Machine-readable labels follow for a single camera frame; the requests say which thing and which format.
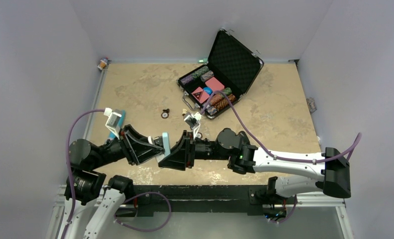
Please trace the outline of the light blue stapler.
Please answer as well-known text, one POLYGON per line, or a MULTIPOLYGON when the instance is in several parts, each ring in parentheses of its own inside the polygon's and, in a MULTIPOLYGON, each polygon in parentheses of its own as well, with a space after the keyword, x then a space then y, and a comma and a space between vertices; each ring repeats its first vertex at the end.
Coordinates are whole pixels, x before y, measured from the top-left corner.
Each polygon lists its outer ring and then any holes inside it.
POLYGON ((163 148, 163 154, 159 157, 166 157, 171 153, 169 134, 167 132, 163 132, 161 136, 153 138, 152 142, 154 145, 163 148))

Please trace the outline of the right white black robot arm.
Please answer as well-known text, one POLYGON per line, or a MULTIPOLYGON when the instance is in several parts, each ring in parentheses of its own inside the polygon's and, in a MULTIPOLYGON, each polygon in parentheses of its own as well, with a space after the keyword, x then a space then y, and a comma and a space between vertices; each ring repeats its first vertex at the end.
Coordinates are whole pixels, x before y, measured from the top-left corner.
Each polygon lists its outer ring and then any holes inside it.
POLYGON ((273 203, 308 192, 341 199, 351 197, 349 161, 331 147, 309 154, 265 151, 252 145, 243 131, 235 133, 225 128, 214 141, 194 138, 191 132, 184 131, 170 152, 158 160, 158 166, 184 171, 192 168, 195 160, 225 160, 228 169, 242 175, 285 173, 285 177, 268 180, 265 196, 273 203))

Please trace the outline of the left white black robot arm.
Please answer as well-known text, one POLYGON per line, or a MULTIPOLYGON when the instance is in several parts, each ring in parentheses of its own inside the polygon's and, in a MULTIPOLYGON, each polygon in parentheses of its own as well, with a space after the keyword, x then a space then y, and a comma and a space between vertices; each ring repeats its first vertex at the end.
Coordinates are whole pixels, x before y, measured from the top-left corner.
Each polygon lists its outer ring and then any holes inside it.
POLYGON ((68 146, 67 187, 64 193, 65 224, 60 228, 60 239, 96 239, 121 203, 135 197, 133 181, 115 175, 109 180, 109 194, 103 205, 92 215, 106 175, 96 169, 121 159, 130 165, 140 165, 169 151, 168 137, 145 137, 130 125, 120 128, 113 139, 97 146, 86 139, 78 139, 68 146))

